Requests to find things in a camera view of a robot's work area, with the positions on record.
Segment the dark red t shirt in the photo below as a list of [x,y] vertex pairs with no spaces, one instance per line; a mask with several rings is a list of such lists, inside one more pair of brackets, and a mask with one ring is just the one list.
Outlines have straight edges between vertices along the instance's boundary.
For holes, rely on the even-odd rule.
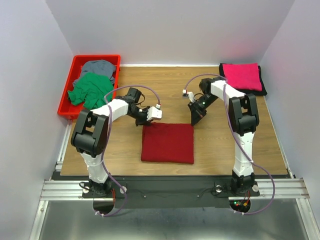
[[152,123],[142,128],[142,162],[194,164],[194,127],[188,123]]

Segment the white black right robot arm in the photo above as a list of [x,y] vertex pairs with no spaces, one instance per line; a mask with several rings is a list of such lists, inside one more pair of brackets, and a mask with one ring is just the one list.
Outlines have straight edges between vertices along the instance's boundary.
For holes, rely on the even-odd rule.
[[187,90],[182,96],[189,98],[191,125],[197,124],[207,114],[207,108],[217,99],[224,103],[228,126],[235,141],[235,162],[231,174],[230,189],[235,195],[242,195],[255,185],[253,169],[253,139],[260,123],[257,100],[253,94],[245,94],[227,83],[225,77],[212,74],[199,83],[201,97]]

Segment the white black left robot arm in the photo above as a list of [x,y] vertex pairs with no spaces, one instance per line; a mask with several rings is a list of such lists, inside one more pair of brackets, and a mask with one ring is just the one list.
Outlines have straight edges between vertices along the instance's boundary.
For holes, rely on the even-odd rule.
[[136,126],[150,124],[162,118],[160,105],[139,107],[140,90],[130,87],[127,94],[117,96],[111,101],[105,97],[106,104],[92,110],[82,110],[77,118],[70,143],[83,158],[88,183],[81,183],[85,194],[106,197],[112,192],[112,180],[104,163],[104,154],[110,139],[113,121],[130,116]]

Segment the green t shirt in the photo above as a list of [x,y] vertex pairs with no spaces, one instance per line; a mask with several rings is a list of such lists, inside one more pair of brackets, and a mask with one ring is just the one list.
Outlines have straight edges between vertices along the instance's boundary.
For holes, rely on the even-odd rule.
[[114,89],[114,85],[105,75],[88,72],[74,85],[73,90],[68,90],[68,99],[71,104],[88,110],[98,109],[106,104],[105,95]]

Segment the folded pink t shirt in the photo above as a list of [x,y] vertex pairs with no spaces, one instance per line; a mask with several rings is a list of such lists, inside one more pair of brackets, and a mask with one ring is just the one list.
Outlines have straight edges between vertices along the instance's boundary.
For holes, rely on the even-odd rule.
[[223,63],[222,70],[227,83],[235,89],[262,91],[259,66],[257,63]]

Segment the grey t shirt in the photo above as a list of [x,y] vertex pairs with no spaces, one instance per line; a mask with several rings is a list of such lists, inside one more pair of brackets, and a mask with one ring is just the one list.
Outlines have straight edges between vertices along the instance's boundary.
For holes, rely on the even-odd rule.
[[110,82],[114,86],[116,79],[113,77],[113,73],[116,71],[116,69],[116,66],[107,60],[101,59],[87,61],[81,68],[79,78],[72,83],[72,86],[74,87],[78,80],[87,73],[106,76],[109,78]]

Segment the folded black t shirt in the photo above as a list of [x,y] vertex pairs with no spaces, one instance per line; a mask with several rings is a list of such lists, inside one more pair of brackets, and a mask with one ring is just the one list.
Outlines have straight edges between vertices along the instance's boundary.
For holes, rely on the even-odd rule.
[[[222,76],[222,77],[225,77],[224,73],[223,73],[223,70],[222,70],[222,64],[224,63],[221,63],[219,65],[219,74]],[[262,73],[261,73],[261,67],[258,65],[258,69],[259,69],[259,78],[260,78],[260,82],[261,82],[261,85],[262,85],[262,91],[256,91],[256,90],[245,90],[245,89],[236,89],[240,92],[243,92],[245,94],[254,94],[256,96],[266,96],[268,93],[267,93],[267,90],[265,88],[265,85],[263,83],[263,79],[262,79]]]

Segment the red plastic bin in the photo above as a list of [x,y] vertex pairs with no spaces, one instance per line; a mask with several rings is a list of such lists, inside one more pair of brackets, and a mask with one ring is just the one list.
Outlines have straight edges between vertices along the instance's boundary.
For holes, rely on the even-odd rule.
[[68,99],[68,91],[73,90],[73,82],[81,75],[83,65],[88,61],[105,60],[112,63],[116,70],[113,73],[115,78],[114,87],[118,87],[118,79],[120,72],[121,56],[119,54],[87,54],[87,55],[75,55],[73,57],[69,73],[65,82],[64,90],[61,96],[60,104],[57,110],[57,114],[66,118],[67,120],[75,120],[78,118],[80,111],[83,109],[83,102],[74,106]]

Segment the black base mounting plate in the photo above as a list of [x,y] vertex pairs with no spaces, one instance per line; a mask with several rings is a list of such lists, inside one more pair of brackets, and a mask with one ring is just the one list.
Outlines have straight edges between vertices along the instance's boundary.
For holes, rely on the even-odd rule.
[[231,176],[126,176],[117,183],[82,181],[82,197],[101,213],[122,209],[229,208],[258,197],[257,184],[235,187]]

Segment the aluminium frame rail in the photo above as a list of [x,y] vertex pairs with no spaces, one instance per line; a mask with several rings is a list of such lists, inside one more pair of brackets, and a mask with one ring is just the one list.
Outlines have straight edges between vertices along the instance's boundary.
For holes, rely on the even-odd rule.
[[[207,118],[194,127],[194,164],[144,163],[142,128],[128,118],[113,123],[105,155],[113,177],[230,176],[235,144],[225,117]],[[44,182],[31,231],[33,240],[317,240],[320,230],[303,179],[294,177],[273,123],[260,121],[252,157],[260,195],[250,198],[243,215],[231,207],[118,209],[102,213],[82,197],[78,173],[82,158],[69,137],[62,142],[54,172]]]

